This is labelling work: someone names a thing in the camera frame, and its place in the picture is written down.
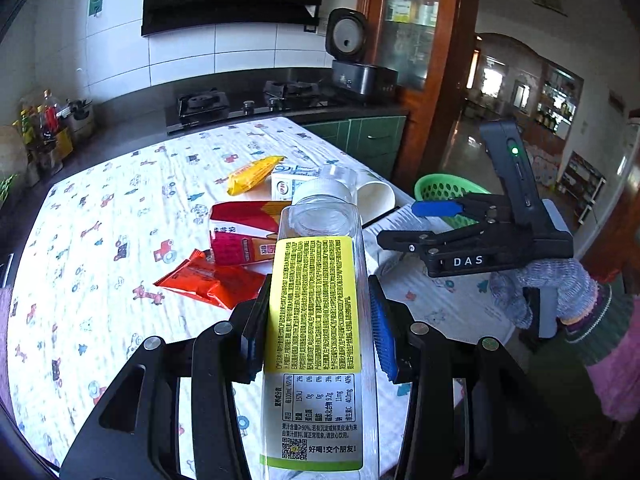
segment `green cabinet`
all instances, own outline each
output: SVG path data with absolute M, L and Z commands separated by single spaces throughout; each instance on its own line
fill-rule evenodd
M 370 117 L 303 126 L 389 178 L 398 154 L 404 121 L 404 116 Z

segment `green knitted cuff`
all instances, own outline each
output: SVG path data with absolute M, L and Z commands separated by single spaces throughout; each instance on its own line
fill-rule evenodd
M 602 361 L 618 346 L 629 329 L 634 302 L 625 294 L 622 279 L 602 285 L 604 305 L 593 320 L 571 332 L 567 327 L 566 340 L 571 344 L 585 366 Z

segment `silver bolt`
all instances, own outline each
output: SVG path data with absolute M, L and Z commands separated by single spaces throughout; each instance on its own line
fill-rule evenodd
M 160 338 L 158 336 L 153 335 L 145 339 L 143 346 L 145 347 L 145 350 L 155 350 L 160 346 L 160 343 L 161 343 Z
M 218 335 L 225 335 L 231 332 L 233 329 L 234 329 L 234 326 L 228 321 L 220 321 L 219 323 L 216 323 L 216 325 L 213 327 L 213 332 L 215 332 Z
M 416 321 L 411 325 L 411 332 L 415 335 L 425 335 L 429 331 L 429 325 L 421 321 Z
M 500 343 L 498 343 L 493 337 L 485 337 L 482 339 L 482 347 L 489 352 L 493 352 L 500 348 Z

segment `stove knob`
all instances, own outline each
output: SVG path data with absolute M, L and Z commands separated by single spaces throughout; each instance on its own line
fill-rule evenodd
M 272 112 L 280 108 L 280 99 L 277 97 L 269 97 L 269 110 Z
M 245 101 L 242 103 L 242 111 L 245 115 L 250 115 L 254 113 L 255 102 L 253 101 Z

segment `qr code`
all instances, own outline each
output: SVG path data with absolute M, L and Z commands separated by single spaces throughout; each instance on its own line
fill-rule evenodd
M 283 438 L 282 457 L 306 460 L 306 438 Z

